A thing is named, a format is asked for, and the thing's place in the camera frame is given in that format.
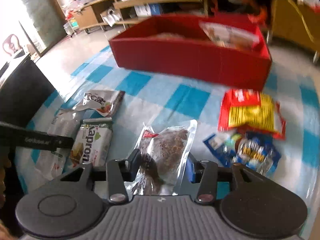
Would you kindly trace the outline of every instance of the tablecloth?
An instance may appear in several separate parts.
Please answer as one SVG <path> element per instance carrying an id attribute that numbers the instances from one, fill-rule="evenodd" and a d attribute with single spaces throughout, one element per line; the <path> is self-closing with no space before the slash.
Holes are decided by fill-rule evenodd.
<path id="1" fill-rule="evenodd" d="M 143 124 L 155 132 L 196 119 L 196 136 L 191 153 L 196 159 L 217 161 L 203 140 L 217 131 L 222 97 L 229 87 L 179 76 L 130 71 L 119 68 L 109 46 L 79 66 L 41 106 L 29 129 L 47 131 L 60 107 L 72 108 L 89 89 L 126 92 L 113 118 L 113 139 L 108 160 L 125 158 L 133 150 Z M 273 180 L 299 195 L 308 206 L 308 220 L 301 236 L 308 238 L 319 206 L 319 101 L 311 77 L 303 77 L 273 63 L 263 90 L 280 102 L 287 121 L 286 141 L 274 141 L 282 158 Z M 90 110 L 88 117 L 99 114 Z M 46 182 L 36 170 L 39 150 L 17 148 L 15 164 L 25 193 Z M 182 193 L 194 190 L 186 179 Z"/>

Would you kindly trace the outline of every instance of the red box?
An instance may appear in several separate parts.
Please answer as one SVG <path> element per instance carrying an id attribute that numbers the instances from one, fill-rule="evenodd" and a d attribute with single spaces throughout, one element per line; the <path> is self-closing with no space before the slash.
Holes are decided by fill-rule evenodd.
<path id="1" fill-rule="evenodd" d="M 199 22 L 213 22 L 244 29 L 259 36 L 252 51 L 216 46 Z M 177 33 L 189 39 L 150 37 Z M 153 16 L 109 41 L 119 67 L 201 79 L 237 88 L 262 90 L 271 56 L 259 27 L 245 15 L 216 14 Z"/>

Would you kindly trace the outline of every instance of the ribbed gray surface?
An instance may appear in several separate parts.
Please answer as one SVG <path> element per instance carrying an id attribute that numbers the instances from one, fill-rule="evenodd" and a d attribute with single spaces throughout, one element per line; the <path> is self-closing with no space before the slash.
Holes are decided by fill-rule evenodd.
<path id="1" fill-rule="evenodd" d="M 91 231 L 73 240 L 248 240 L 227 226 L 214 208 L 189 196 L 135 196 L 113 206 Z M 299 240 L 292 236 L 286 240 Z"/>

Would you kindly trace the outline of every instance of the red and yellow snack package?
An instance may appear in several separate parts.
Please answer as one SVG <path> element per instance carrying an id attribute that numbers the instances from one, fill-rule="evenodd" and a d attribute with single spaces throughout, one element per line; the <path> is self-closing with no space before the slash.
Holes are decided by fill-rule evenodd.
<path id="1" fill-rule="evenodd" d="M 224 94 L 218 123 L 220 132 L 239 128 L 284 140 L 285 124 L 280 104 L 269 95 L 250 89 L 230 89 Z"/>

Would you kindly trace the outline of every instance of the floor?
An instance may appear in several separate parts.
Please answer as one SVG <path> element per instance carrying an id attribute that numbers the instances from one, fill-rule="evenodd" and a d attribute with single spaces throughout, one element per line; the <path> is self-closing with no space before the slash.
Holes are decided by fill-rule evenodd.
<path id="1" fill-rule="evenodd" d="M 49 81 L 58 88 L 77 67 L 106 47 L 108 40 L 122 30 L 121 26 L 117 26 L 107 32 L 101 29 L 90 34 L 82 32 L 54 46 L 36 64 Z M 274 62 L 303 76 L 311 76 L 320 95 L 320 63 L 318 66 L 313 65 L 312 52 L 278 39 L 273 39 L 269 50 Z M 320 225 L 320 212 L 315 224 Z M 318 236 L 320 236 L 320 227 L 315 226 L 309 239 L 316 240 L 319 239 Z"/>

